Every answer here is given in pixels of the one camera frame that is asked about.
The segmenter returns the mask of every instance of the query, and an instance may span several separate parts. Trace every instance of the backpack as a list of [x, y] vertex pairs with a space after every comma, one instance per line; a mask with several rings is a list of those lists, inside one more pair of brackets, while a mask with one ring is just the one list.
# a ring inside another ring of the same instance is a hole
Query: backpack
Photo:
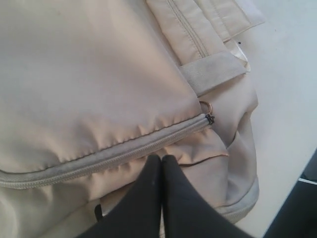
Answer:
[[231, 222], [259, 195], [248, 0], [0, 3], [0, 237], [71, 238], [173, 154]]

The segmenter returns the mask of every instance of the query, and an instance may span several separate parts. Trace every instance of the white surface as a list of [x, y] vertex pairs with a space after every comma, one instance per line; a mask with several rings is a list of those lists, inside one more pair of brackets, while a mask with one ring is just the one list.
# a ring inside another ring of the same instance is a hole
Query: white surface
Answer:
[[265, 24], [239, 37], [259, 106], [260, 198], [237, 226], [262, 237], [317, 147], [317, 0], [253, 0]]

